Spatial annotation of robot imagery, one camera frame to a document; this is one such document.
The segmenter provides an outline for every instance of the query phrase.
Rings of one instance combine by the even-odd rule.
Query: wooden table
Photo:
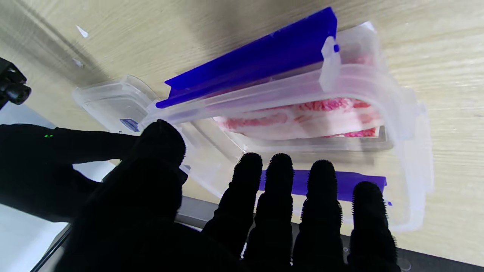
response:
[[[0,55],[27,76],[31,108],[103,130],[71,98],[76,86],[130,74],[164,97],[164,80],[327,6],[340,30],[374,24],[391,73],[429,109],[436,189],[422,229],[398,246],[484,266],[484,1],[3,0]],[[218,201],[193,181],[183,189]]]

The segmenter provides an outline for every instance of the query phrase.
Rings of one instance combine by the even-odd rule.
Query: plastic food container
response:
[[[76,88],[72,96],[110,132],[129,135],[141,134],[139,122],[147,116],[148,105],[159,100],[143,81],[134,76]]]
[[[321,50],[324,62],[316,69],[300,69],[276,80],[163,109],[152,103],[140,128],[156,119],[175,125],[187,144],[183,164],[190,167],[190,177],[216,196],[221,197],[228,188],[233,167],[243,153],[259,153],[267,167],[272,155],[285,152],[294,169],[302,171],[296,171],[299,174],[316,160],[330,160],[339,175],[345,176],[339,179],[339,190],[346,188],[351,173],[363,175],[364,180],[383,177],[381,190],[390,229],[417,229],[424,219],[425,195],[433,190],[434,182],[426,109],[412,90],[400,87],[389,74],[371,24],[339,32],[337,43],[339,46],[332,36],[326,39]],[[345,61],[363,55],[371,56],[371,61]],[[261,140],[224,131],[213,120],[337,97],[358,99],[376,109],[384,124],[378,137]],[[293,198],[298,214],[305,196],[294,194]],[[344,222],[352,223],[351,202],[345,199],[340,198]]]

